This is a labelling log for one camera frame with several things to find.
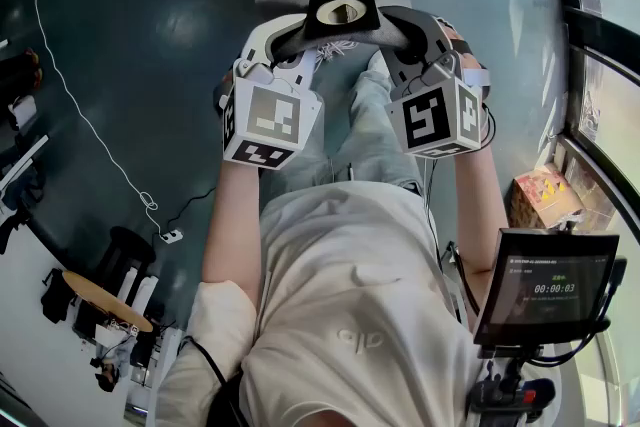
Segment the person's white shoe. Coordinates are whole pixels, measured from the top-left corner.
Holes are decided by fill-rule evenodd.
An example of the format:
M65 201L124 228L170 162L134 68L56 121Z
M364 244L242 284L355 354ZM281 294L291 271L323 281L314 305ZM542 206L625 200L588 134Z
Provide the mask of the person's white shoe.
M319 68L324 62L331 61L335 56L344 56L347 51L353 50L357 46L358 42L354 41L329 42L319 46L316 51L316 68Z
M390 76L389 68L380 50L377 50L369 59L367 70L377 72L385 77Z

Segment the person's grey jeans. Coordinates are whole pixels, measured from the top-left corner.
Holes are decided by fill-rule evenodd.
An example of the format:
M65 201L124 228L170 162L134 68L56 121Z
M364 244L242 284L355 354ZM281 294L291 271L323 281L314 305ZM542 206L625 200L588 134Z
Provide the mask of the person's grey jeans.
M355 179L399 186L422 196L416 159L402 152L386 114L393 87L390 76L363 71L349 96L350 131L337 153L324 148L324 115L319 114L304 150L279 171L260 178L260 201L313 186Z

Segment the cardboard box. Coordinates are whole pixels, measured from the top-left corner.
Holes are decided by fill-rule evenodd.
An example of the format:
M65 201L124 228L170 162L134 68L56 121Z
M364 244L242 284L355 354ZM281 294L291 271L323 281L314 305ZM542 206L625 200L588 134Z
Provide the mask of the cardboard box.
M512 228L556 229L584 220L585 207L564 174L548 163L513 180L509 207Z

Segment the person's right forearm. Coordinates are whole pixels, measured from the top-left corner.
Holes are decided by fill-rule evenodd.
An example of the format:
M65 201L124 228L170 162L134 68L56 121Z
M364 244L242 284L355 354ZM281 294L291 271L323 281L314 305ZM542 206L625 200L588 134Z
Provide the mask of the person's right forearm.
M462 268L477 306L489 290L499 230L508 226L490 147L454 158L457 242Z

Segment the person's white left shoe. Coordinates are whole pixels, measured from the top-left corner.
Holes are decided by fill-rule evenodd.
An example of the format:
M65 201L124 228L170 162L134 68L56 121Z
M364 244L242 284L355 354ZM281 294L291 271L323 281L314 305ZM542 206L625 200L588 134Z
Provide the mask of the person's white left shoe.
M329 42L319 46L316 51L316 68L319 68L324 62L331 61L335 56L344 56L347 51L353 50L357 46L358 42L354 41Z

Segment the black stool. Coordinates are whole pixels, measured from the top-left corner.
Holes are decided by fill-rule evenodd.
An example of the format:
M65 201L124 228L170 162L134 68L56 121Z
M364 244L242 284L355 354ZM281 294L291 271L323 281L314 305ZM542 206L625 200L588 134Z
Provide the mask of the black stool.
M135 232L120 226L110 229L110 243L97 265L95 282L112 295L116 295L124 283L126 273L133 267L137 273L123 302L133 304L135 295L149 266L156 260L151 244Z

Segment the person's white right shoe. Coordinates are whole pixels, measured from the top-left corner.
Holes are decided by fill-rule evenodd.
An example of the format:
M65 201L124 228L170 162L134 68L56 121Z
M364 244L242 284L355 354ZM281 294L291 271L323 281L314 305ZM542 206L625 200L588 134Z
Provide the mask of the person's white right shoe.
M369 59L367 70L377 72L385 77L390 76L389 68L380 50L377 50Z

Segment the person's left forearm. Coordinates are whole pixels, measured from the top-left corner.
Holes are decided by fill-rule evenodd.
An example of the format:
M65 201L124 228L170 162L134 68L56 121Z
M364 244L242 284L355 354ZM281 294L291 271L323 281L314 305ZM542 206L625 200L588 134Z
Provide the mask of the person's left forearm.
M215 191L201 280L231 281L257 303L261 279L258 169L224 161Z

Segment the grey pad with black square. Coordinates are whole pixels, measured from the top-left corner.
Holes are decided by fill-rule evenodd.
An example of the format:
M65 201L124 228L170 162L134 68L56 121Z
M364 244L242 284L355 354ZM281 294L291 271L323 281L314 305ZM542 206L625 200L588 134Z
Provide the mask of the grey pad with black square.
M262 13L275 18L302 14L302 25L287 29L271 44L273 56L285 60L329 42L355 41L405 49L409 39L386 18L387 6L408 7L409 0L255 0Z

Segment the round wooden table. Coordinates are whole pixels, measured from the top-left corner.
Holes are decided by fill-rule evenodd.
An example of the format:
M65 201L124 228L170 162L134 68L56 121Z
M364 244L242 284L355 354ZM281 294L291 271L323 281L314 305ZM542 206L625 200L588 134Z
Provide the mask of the round wooden table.
M137 313L116 296L90 280L68 270L62 273L62 277L76 295L105 314L115 317L120 322L135 326L139 331L153 331L152 324L142 314Z

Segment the black backpack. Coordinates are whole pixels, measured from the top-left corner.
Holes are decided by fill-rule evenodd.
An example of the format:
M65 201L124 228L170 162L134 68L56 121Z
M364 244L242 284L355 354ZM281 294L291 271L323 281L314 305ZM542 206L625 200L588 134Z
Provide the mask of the black backpack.
M73 289L67 284L61 269L53 268L43 283L48 286L41 297L44 316L53 324L65 321L70 303L76 297Z

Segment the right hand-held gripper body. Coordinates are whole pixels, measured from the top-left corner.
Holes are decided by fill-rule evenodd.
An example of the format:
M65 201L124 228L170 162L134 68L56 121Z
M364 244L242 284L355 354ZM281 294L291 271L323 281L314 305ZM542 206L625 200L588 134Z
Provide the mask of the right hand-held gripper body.
M491 116L485 104L490 89L467 85L462 80L460 55L447 51L427 63L422 76L425 86L390 93L386 114L405 154L441 159L475 152L489 144Z

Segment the black monitor screen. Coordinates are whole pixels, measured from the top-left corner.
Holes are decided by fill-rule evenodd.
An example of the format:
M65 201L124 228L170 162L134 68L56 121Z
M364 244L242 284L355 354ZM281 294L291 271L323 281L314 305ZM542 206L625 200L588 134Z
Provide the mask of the black monitor screen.
M506 228L474 329L480 346L582 340L600 312L618 249L612 232Z

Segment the person's right hand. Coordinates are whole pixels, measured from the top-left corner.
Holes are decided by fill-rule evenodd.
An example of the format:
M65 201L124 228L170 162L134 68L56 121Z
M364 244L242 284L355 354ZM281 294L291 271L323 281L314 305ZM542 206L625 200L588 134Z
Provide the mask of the person's right hand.
M489 83L489 72L475 58L466 40L450 25L441 26L452 43L453 49L460 55L462 80L471 86L485 86Z

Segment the person's white t-shirt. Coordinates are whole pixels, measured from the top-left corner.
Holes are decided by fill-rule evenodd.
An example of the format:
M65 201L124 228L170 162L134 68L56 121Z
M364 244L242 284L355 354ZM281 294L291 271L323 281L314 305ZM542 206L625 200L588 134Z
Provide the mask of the person's white t-shirt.
M200 284L192 338L165 376L157 427L205 427L221 378L242 376L253 427L334 411L355 427L465 427L481 363L454 312L421 198L342 182L264 209L265 295Z

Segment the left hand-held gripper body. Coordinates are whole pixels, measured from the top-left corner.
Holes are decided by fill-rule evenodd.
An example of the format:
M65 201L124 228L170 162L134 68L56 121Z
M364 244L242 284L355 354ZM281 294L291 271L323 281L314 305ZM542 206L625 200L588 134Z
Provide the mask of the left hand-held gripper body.
M321 104L309 89L273 74L275 66L238 59L222 111L223 159L280 170L305 147Z

